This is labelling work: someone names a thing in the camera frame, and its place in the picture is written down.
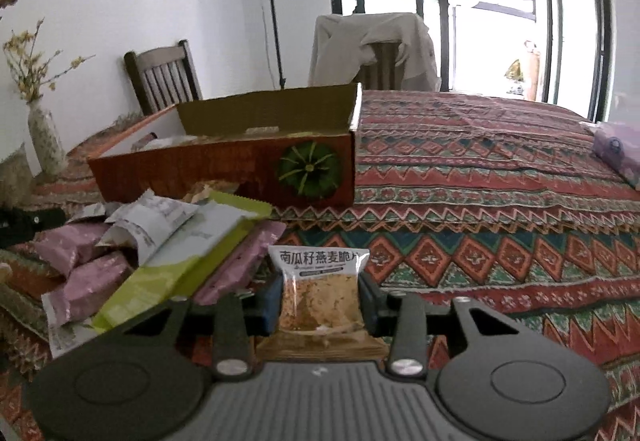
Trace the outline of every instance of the cable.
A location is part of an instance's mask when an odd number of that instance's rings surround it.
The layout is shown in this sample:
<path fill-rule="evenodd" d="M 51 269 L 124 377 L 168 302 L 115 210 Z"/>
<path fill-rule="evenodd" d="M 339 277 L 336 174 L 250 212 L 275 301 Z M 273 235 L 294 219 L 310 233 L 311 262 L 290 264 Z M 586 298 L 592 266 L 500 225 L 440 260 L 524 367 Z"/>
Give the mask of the cable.
<path fill-rule="evenodd" d="M 262 26 L 264 27 L 264 52 L 267 55 L 267 68 L 269 69 L 269 76 L 271 77 L 271 85 L 273 90 L 276 90 L 276 80 L 271 70 L 271 58 L 269 56 L 269 31 L 267 29 L 267 15 L 264 12 L 264 2 L 260 0 L 260 9 L 262 10 Z"/>

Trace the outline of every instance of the chair backrest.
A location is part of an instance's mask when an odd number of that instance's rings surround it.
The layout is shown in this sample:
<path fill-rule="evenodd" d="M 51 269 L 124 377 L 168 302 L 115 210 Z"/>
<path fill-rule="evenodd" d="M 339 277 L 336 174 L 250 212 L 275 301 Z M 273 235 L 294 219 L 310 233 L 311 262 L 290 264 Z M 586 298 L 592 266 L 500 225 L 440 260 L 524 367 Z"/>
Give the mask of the chair backrest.
<path fill-rule="evenodd" d="M 377 42 L 371 44 L 376 63 L 362 66 L 353 79 L 367 90 L 400 90 L 404 76 L 404 64 L 396 67 L 396 56 L 400 42 Z"/>
<path fill-rule="evenodd" d="M 124 64 L 145 116 L 174 103 L 202 99 L 187 40 L 139 55 L 129 51 Z"/>

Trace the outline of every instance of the orange box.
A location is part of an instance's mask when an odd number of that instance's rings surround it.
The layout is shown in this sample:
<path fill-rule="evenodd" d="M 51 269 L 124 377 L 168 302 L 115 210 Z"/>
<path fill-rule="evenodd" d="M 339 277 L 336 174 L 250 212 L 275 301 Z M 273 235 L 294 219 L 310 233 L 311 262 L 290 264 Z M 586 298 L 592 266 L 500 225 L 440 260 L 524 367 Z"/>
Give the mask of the orange box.
<path fill-rule="evenodd" d="M 179 199 L 193 183 L 218 179 L 277 206 L 350 206 L 361 104 L 359 84 L 189 101 L 117 135 L 88 164 L 106 201 L 131 202 L 147 188 Z M 151 133 L 196 138 L 131 151 Z"/>

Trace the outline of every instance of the green snack package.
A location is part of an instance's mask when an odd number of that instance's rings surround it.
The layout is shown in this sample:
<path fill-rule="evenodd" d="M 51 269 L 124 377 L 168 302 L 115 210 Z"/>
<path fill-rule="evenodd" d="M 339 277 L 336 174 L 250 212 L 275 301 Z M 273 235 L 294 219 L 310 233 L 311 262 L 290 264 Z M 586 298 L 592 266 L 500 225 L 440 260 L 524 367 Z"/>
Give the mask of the green snack package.
<path fill-rule="evenodd" d="M 190 297 L 249 234 L 271 205 L 213 192 L 186 223 L 139 267 L 94 317 L 108 331 L 172 296 Z"/>

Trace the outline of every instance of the purple wrapper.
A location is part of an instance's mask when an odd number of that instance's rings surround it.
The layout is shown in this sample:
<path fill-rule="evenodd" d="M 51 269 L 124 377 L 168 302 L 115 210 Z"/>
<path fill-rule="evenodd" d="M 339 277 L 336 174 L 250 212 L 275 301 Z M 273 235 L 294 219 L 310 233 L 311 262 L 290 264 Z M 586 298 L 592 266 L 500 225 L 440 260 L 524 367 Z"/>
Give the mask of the purple wrapper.
<path fill-rule="evenodd" d="M 74 223 L 42 233 L 34 244 L 38 255 L 65 277 L 76 266 L 100 257 L 108 248 L 95 244 L 111 227 L 105 223 Z"/>
<path fill-rule="evenodd" d="M 236 246 L 225 262 L 213 272 L 196 291 L 194 302 L 210 305 L 223 294 L 246 287 L 255 275 L 260 262 L 284 233 L 287 226 L 274 220 L 262 220 L 247 237 Z"/>
<path fill-rule="evenodd" d="M 49 293 L 55 326 L 97 313 L 130 273 L 131 268 L 119 251 L 77 267 L 62 287 Z"/>
<path fill-rule="evenodd" d="M 623 123 L 601 123 L 593 135 L 593 152 L 640 190 L 640 129 Z"/>

